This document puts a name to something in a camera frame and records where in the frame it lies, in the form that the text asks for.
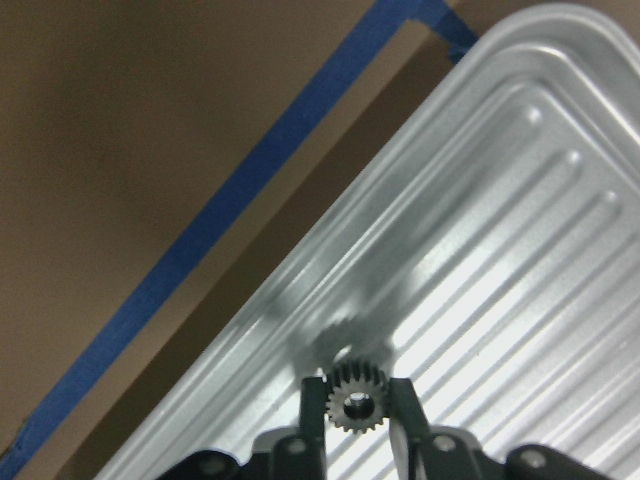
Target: aluminum tray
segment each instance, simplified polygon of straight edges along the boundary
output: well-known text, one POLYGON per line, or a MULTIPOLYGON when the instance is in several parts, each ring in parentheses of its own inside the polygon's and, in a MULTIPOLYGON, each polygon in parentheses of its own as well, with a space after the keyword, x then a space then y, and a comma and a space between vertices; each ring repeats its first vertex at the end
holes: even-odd
MULTIPOLYGON (((640 54, 543 6, 421 105, 101 472, 151 479, 294 423, 342 350, 409 376, 433 423, 640 479, 640 54)), ((332 479, 394 478, 386 432, 327 430, 332 479)))

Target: blue painter's tape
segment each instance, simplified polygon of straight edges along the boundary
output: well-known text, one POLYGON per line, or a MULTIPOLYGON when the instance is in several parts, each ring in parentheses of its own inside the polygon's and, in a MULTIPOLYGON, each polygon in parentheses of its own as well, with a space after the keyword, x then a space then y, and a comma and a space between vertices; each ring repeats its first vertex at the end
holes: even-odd
POLYGON ((413 15, 449 43, 449 58, 457 63, 478 41, 478 37, 444 0, 423 2, 413 15))
POLYGON ((475 41, 441 0, 377 0, 36 408, 0 460, 1 480, 14 478, 35 455, 409 18, 427 23, 459 52, 475 41))

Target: small gear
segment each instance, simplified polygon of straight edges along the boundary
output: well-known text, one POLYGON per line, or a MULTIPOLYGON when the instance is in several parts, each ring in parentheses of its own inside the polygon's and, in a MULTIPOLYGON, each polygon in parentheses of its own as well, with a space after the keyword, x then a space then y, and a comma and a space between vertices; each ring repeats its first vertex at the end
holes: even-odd
POLYGON ((365 433, 387 416, 387 379, 375 365, 350 360, 327 374, 327 413, 336 427, 365 433))

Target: gear teeth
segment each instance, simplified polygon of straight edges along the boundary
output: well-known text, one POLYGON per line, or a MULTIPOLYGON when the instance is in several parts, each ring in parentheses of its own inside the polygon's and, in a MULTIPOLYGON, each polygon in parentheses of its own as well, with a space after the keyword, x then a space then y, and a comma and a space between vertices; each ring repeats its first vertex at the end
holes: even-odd
POLYGON ((326 410, 336 427, 353 433, 366 433, 375 425, 383 425, 388 412, 387 380, 378 367, 366 360, 352 359, 337 364, 327 373, 326 410), (364 393, 371 401, 368 416, 354 416, 347 412, 350 395, 364 393))

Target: brown surface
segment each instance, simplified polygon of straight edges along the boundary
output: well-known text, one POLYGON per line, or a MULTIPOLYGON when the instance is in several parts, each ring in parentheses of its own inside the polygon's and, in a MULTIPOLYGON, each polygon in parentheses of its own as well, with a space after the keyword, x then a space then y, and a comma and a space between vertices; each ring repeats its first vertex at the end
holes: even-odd
POLYGON ((2 2, 0 450, 369 4, 2 2))

